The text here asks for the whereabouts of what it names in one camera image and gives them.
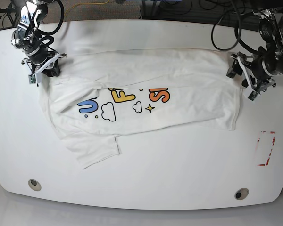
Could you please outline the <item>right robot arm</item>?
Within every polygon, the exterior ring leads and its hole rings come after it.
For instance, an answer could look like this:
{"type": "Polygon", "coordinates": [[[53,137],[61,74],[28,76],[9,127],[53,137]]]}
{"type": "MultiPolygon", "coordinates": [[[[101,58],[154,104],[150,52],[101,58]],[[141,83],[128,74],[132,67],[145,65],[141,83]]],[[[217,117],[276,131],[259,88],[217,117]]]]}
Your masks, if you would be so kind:
{"type": "Polygon", "coordinates": [[[26,55],[21,61],[30,70],[29,81],[37,84],[37,76],[44,74],[48,77],[58,77],[60,67],[58,60],[66,57],[51,47],[54,42],[53,35],[61,28],[64,21],[65,9],[60,0],[29,0],[25,1],[20,12],[20,21],[12,34],[11,44],[22,50],[26,55]],[[45,32],[39,29],[41,21],[48,14],[48,5],[58,3],[60,7],[60,20],[55,30],[45,32]]]}

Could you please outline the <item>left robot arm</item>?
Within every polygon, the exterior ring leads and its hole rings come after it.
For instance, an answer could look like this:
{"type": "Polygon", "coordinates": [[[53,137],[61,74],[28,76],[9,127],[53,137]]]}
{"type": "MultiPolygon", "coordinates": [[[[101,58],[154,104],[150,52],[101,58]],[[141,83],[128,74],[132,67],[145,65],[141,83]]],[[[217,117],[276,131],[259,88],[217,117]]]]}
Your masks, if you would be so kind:
{"type": "Polygon", "coordinates": [[[251,53],[246,55],[238,52],[232,54],[233,64],[227,71],[227,77],[244,76],[242,86],[245,97],[253,101],[269,87],[275,87],[275,76],[283,76],[283,0],[252,0],[251,11],[242,15],[235,3],[233,8],[224,12],[218,23],[230,12],[237,14],[234,27],[235,46],[240,44],[251,53]],[[242,22],[251,16],[259,16],[258,32],[266,43],[266,47],[253,49],[241,39],[242,22]]]}

